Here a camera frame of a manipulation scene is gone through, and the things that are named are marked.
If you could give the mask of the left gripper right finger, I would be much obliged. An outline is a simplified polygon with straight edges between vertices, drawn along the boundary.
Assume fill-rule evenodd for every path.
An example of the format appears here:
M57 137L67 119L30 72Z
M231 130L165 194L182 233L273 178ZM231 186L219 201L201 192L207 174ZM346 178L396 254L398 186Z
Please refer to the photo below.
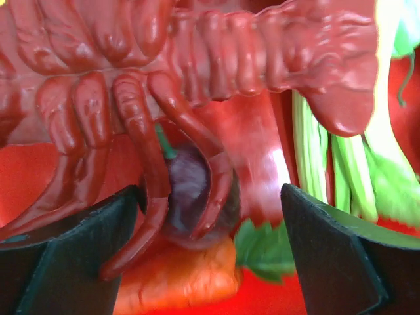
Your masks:
M418 314L419 238L342 212L292 184L283 217L308 314Z

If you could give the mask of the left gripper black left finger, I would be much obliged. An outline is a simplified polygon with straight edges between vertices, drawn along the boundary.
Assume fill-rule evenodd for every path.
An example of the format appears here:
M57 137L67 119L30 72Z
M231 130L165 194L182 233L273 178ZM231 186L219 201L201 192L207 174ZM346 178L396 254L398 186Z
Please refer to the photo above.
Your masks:
M101 264L131 237L137 188L128 186L70 217L1 242L1 313L111 314L121 279Z

